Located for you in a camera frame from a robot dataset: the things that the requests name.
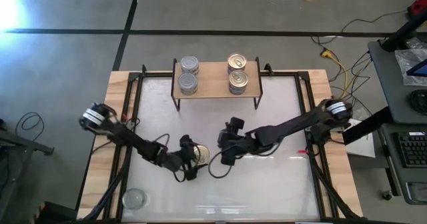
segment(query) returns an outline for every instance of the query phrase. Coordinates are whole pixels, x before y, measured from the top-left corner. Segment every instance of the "black floor stripe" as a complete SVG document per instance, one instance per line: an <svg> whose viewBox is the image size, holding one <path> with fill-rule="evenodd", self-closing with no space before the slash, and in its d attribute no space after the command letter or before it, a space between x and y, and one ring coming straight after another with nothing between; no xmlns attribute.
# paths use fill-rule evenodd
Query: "black floor stripe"
<svg viewBox="0 0 427 224"><path fill-rule="evenodd" d="M18 34L94 34L94 35L119 35L124 30L117 29L8 29L5 33Z"/></svg>
<svg viewBox="0 0 427 224"><path fill-rule="evenodd" d="M120 39L119 48L117 49L117 54L115 54L114 64L113 64L113 71L119 71L121 60L123 59L123 54L125 53L127 38L129 37L128 34L123 34Z"/></svg>
<svg viewBox="0 0 427 224"><path fill-rule="evenodd" d="M132 21L135 9L132 8ZM17 34L87 34L87 35L207 35L207 36L261 36L261 37L389 37L393 33L339 32L339 31L235 31L235 30L131 30L131 22L126 29L8 29L4 33ZM427 36L426 32L417 33Z"/></svg>
<svg viewBox="0 0 427 224"><path fill-rule="evenodd" d="M136 7L138 5L138 0L132 0L131 8L129 9L129 14L127 15L125 29L123 30L123 35L120 39L119 48L117 49L117 54L115 55L113 71L119 71L121 60L123 59L123 54L125 53L127 38L129 37L129 30L132 27L133 17L135 17Z"/></svg>
<svg viewBox="0 0 427 224"><path fill-rule="evenodd" d="M324 31L211 31L211 30L130 30L129 35L209 35L209 36L262 36L262 37L389 37L392 33L324 32Z"/></svg>

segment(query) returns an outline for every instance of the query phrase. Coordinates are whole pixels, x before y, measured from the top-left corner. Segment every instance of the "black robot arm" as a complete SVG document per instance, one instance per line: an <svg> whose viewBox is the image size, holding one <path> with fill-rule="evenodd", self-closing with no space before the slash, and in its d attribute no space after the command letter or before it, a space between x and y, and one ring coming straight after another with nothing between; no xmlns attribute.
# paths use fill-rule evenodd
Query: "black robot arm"
<svg viewBox="0 0 427 224"><path fill-rule="evenodd" d="M142 139L127 126L118 121L117 113L105 104L93 104L79 119L84 130L96 135L106 135L110 141L117 145L130 145L134 147L143 159L165 167L172 172L183 171L184 179L196 178L197 170L203 165L196 165L200 153L197 144L188 135L184 135L179 142L181 149L168 153L167 147L157 141Z"/></svg>
<svg viewBox="0 0 427 224"><path fill-rule="evenodd" d="M220 132L218 146L221 148L221 163L231 166L235 164L236 159L250 153L252 155L268 156L274 153L280 146L284 137L297 131L306 130L311 144L323 145L330 139L330 131L336 127L348 127L348 120L352 117L352 106L339 100L323 100L316 108L311 111L293 118L279 125L258 127L248 131L244 135L238 135L238 130L243 129L244 121L232 117L226 128ZM309 158L312 165L313 173L322 182L328 193L335 201L337 206L342 210L346 218L360 218L344 203L322 170L318 166L314 154L309 152Z"/></svg>

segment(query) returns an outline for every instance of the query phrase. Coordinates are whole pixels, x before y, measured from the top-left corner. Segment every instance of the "concrete floor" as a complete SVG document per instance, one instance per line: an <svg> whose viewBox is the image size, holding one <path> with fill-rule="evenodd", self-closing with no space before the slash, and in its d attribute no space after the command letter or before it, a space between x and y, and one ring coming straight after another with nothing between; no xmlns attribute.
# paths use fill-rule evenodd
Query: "concrete floor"
<svg viewBox="0 0 427 224"><path fill-rule="evenodd" d="M0 27L30 29L123 29L131 0L0 0ZM355 18L373 19L402 11L414 0L139 0L132 29L213 29L260 31L340 31ZM348 31L391 32L405 23L404 14L373 24L354 23ZM52 157L34 155L14 202L12 219L30 216L42 201L76 206L93 135L77 118L102 101L121 35L1 34L0 117L14 128L22 114L36 111L45 121L39 141L55 147ZM327 45L347 67L376 38L338 38ZM225 60L234 51L260 57L274 69L326 69L337 66L319 57L322 48L309 37L129 36L120 70L170 70L173 58L196 55L201 61ZM385 106L373 66L371 80L356 96L371 110ZM343 86L340 77L332 85ZM354 179L365 216L382 221L423 223L427 208L402 198L383 201L389 189L383 170L358 169Z"/></svg>

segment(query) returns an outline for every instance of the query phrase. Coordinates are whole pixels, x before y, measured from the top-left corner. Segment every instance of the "wooden shelf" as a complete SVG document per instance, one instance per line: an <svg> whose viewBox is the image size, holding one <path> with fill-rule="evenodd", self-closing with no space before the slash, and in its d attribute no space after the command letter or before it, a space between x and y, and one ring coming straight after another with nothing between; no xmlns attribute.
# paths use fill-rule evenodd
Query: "wooden shelf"
<svg viewBox="0 0 427 224"><path fill-rule="evenodd" d="M260 68L257 61L248 61L245 73L249 81L246 90L241 95L233 95L228 90L227 62L199 63L197 77L197 91L193 95L184 95L179 90L178 77L182 74L180 63L174 64L172 98L174 99L202 99L202 98L248 98L260 97L262 88L260 83Z"/></svg>

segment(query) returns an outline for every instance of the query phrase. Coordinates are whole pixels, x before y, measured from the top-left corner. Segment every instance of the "desk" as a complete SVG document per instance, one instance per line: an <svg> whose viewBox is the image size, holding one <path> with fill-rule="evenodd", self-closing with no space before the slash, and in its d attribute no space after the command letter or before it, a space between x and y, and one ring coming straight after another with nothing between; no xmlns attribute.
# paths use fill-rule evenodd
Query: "desk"
<svg viewBox="0 0 427 224"><path fill-rule="evenodd" d="M407 96L411 92L426 88L403 85L402 74L394 52L383 50L379 41L370 42L368 47L388 106L374 113L359 125L345 131L344 142L349 144L380 129L381 142L387 150L385 153L388 162L386 173L393 195L402 194L407 203L419 204L410 200L405 185L410 181L426 182L427 169L403 168L398 149L395 147L398 144L392 137L392 133L409 132L414 129L426 130L427 117L413 110L407 102Z"/></svg>
<svg viewBox="0 0 427 224"><path fill-rule="evenodd" d="M316 104L323 99L327 99L332 96L328 83L328 76L326 75L325 70L302 71L308 71L310 74L312 92ZM111 73L105 96L105 103L113 107L116 111L122 110L128 76L129 72L127 71L116 71ZM129 113L132 112L134 99L135 93L133 92L131 95ZM340 136L333 136L333 138L339 139ZM93 148L102 145L106 141L107 139L105 137L96 137ZM79 202L79 218L86 216L92 210L107 189L114 149L115 145L108 145L98 150L90 157L89 167L85 179L83 180L83 191ZM362 216L362 209L360 207L356 186L354 185L352 171L348 162L346 147L342 144L329 142L325 145L325 150L332 184L353 212ZM113 198L117 199L118 194L117 189ZM327 216L331 216L330 207L328 207L328 196L324 189L322 190L322 197L326 208L326 214ZM111 210L117 209L115 206L116 203L116 201L113 202Z"/></svg>

